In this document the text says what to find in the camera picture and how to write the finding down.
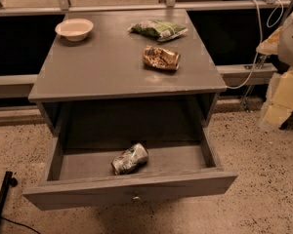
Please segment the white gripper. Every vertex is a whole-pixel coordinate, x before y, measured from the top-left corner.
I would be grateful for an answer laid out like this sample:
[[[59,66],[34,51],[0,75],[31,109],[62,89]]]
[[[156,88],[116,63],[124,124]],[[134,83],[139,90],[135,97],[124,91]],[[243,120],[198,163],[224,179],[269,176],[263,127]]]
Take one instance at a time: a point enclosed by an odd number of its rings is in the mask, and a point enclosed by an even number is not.
[[[261,108],[259,129],[277,130],[293,113],[293,67],[283,74],[275,73],[270,80],[266,101]]]

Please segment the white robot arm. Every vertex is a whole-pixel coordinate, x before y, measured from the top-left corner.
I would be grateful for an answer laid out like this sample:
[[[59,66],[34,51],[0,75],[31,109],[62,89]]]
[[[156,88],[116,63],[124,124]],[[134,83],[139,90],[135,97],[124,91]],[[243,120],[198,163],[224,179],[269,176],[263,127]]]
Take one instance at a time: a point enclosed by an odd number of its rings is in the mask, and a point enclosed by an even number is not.
[[[293,113],[293,12],[256,51],[265,56],[277,55],[289,66],[283,74],[272,76],[261,109],[259,128],[270,132],[277,130]]]

